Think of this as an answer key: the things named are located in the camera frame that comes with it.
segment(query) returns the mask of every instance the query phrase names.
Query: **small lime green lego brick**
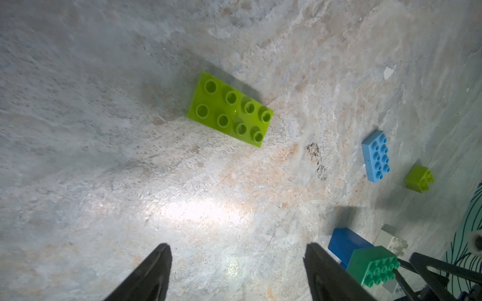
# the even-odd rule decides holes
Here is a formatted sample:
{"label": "small lime green lego brick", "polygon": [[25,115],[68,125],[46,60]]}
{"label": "small lime green lego brick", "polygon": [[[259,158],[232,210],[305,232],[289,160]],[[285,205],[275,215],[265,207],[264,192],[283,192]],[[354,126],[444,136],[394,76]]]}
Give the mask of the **small lime green lego brick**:
{"label": "small lime green lego brick", "polygon": [[414,165],[404,181],[407,188],[422,193],[428,190],[428,184],[434,180],[428,167]]}
{"label": "small lime green lego brick", "polygon": [[260,147],[273,117],[273,110],[203,72],[187,116]]}
{"label": "small lime green lego brick", "polygon": [[378,246],[354,250],[347,272],[358,283],[371,288],[373,285],[395,279],[393,269],[399,267],[397,256]]}

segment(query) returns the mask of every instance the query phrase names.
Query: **lego stud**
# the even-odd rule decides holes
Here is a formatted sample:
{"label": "lego stud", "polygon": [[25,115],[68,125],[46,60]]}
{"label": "lego stud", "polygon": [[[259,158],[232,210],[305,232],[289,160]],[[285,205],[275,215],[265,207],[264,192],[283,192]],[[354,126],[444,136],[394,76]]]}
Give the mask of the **lego stud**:
{"label": "lego stud", "polygon": [[208,114],[209,114],[209,109],[206,105],[199,105],[196,107],[196,115],[199,118],[204,119],[208,117]]}
{"label": "lego stud", "polygon": [[378,264],[378,267],[380,268],[380,273],[384,274],[387,272],[387,265],[383,264],[383,262],[380,262]]}
{"label": "lego stud", "polygon": [[251,129],[251,139],[256,143],[263,141],[263,133],[259,130],[259,127],[253,127]]}
{"label": "lego stud", "polygon": [[370,276],[367,276],[367,277],[365,277],[365,280],[363,281],[363,284],[365,284],[366,286],[371,288],[375,284],[375,281],[373,281],[373,279]]}
{"label": "lego stud", "polygon": [[378,143],[376,143],[376,141],[372,143],[372,149],[376,152],[380,149],[380,146],[378,145]]}
{"label": "lego stud", "polygon": [[379,138],[380,143],[385,144],[388,141],[388,138],[385,136],[385,134],[381,134]]}
{"label": "lego stud", "polygon": [[227,127],[229,124],[229,117],[225,114],[220,114],[217,117],[217,125],[221,128]]}
{"label": "lego stud", "polygon": [[244,135],[246,133],[248,129],[246,128],[246,125],[242,122],[239,122],[239,123],[236,123],[234,125],[234,131],[238,134],[238,135]]}
{"label": "lego stud", "polygon": [[206,83],[204,84],[204,89],[205,89],[206,92],[208,92],[209,94],[214,94],[214,93],[216,93],[217,85],[216,85],[216,83],[214,82],[214,80],[208,79],[208,80],[206,81]]}
{"label": "lego stud", "polygon": [[389,280],[395,280],[395,274],[393,272],[388,271],[387,276]]}
{"label": "lego stud", "polygon": [[379,275],[380,274],[380,268],[377,267],[374,263],[370,264],[370,273],[373,275]]}
{"label": "lego stud", "polygon": [[427,182],[429,183],[433,182],[433,175],[430,171],[427,171]]}
{"label": "lego stud", "polygon": [[234,105],[238,101],[238,97],[233,91],[226,93],[226,102],[228,105]]}
{"label": "lego stud", "polygon": [[380,285],[380,283],[382,283],[382,278],[380,276],[373,276],[373,282],[376,285]]}
{"label": "lego stud", "polygon": [[422,179],[420,181],[420,188],[423,190],[423,191],[427,191],[428,190],[428,184],[427,184],[427,181],[425,179]]}
{"label": "lego stud", "polygon": [[268,108],[262,107],[261,109],[259,109],[259,119],[264,123],[270,122],[271,113],[268,111]]}
{"label": "lego stud", "polygon": [[248,115],[254,113],[254,103],[248,97],[242,103],[242,110]]}

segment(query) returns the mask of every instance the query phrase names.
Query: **teal patterned mat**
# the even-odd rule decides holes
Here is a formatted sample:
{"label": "teal patterned mat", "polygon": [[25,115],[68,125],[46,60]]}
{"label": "teal patterned mat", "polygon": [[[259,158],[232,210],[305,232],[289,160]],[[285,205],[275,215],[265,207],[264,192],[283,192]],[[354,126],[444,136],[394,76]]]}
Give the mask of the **teal patterned mat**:
{"label": "teal patterned mat", "polygon": [[[462,222],[454,234],[454,240],[450,243],[450,248],[445,253],[445,261],[456,264],[463,268],[482,272],[482,258],[472,255],[467,250],[466,236],[469,232],[482,229],[482,183],[477,186],[474,197],[470,201],[469,208],[465,212]],[[470,291],[474,283],[449,275],[449,284],[447,289],[454,297],[458,297],[463,291]]]}

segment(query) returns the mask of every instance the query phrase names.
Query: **dark stain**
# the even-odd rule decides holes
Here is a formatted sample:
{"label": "dark stain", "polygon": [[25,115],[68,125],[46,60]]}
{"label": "dark stain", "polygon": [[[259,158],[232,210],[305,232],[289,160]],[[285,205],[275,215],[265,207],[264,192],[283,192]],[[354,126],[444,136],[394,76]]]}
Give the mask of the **dark stain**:
{"label": "dark stain", "polygon": [[154,117],[152,124],[153,125],[163,125],[166,123],[164,120],[160,119],[159,117]]}
{"label": "dark stain", "polygon": [[80,22],[79,10],[75,6],[70,7],[67,15],[67,23],[72,27],[77,27],[79,26],[79,22]]}
{"label": "dark stain", "polygon": [[475,22],[482,24],[482,5],[480,5],[475,12]]}
{"label": "dark stain", "polygon": [[325,4],[325,1],[322,0],[322,1],[318,2],[316,5],[307,6],[303,11],[304,19],[308,20],[308,19],[313,19],[314,17],[316,17],[318,15],[318,13],[320,12],[320,10],[323,8],[324,4]]}
{"label": "dark stain", "polygon": [[316,173],[318,175],[318,179],[321,181],[326,180],[326,176],[323,174],[326,171],[326,167],[322,165],[322,158],[321,158],[321,151],[320,147],[318,146],[317,143],[312,143],[306,146],[306,150],[308,151],[309,155],[311,156],[311,159],[315,161],[315,164],[317,166],[316,168]]}
{"label": "dark stain", "polygon": [[241,7],[247,11],[250,11],[252,9],[251,3],[249,3],[248,1],[241,3]]}
{"label": "dark stain", "polygon": [[140,100],[146,109],[157,111],[163,121],[169,122],[184,114],[187,98],[180,95],[163,89],[161,79],[152,78],[142,84]]}
{"label": "dark stain", "polygon": [[134,42],[137,46],[141,46],[141,45],[144,44],[144,37],[141,36],[140,34],[136,33],[135,38],[134,38]]}
{"label": "dark stain", "polygon": [[229,7],[226,7],[221,11],[221,17],[226,17],[227,15],[232,14],[232,10]]}
{"label": "dark stain", "polygon": [[198,145],[193,146],[191,149],[191,152],[199,154],[199,146]]}
{"label": "dark stain", "polygon": [[273,42],[272,39],[267,39],[261,43],[258,44],[259,48],[265,48],[266,46],[269,46]]}
{"label": "dark stain", "polygon": [[42,1],[42,9],[47,13],[62,15],[65,13],[66,2],[63,0],[45,0]]}
{"label": "dark stain", "polygon": [[276,301],[276,299],[274,298],[274,295],[273,295],[273,291],[271,290],[271,287],[268,287],[267,294],[268,294],[269,301]]}
{"label": "dark stain", "polygon": [[303,91],[303,89],[306,87],[306,85],[308,85],[308,79],[306,78],[306,75],[303,75],[301,77],[301,82],[297,83],[295,85],[295,89],[298,91],[298,92],[301,92]]}

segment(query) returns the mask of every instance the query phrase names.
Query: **stone floor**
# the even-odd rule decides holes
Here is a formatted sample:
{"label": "stone floor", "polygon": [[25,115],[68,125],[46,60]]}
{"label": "stone floor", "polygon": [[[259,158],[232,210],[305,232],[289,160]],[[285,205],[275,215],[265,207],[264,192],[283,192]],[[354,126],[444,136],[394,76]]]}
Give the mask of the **stone floor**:
{"label": "stone floor", "polygon": [[[336,226],[441,258],[482,179],[481,46],[476,0],[1,1],[0,299],[102,300],[162,242],[167,300],[310,300]],[[186,117],[203,70],[274,110],[261,148]]]}

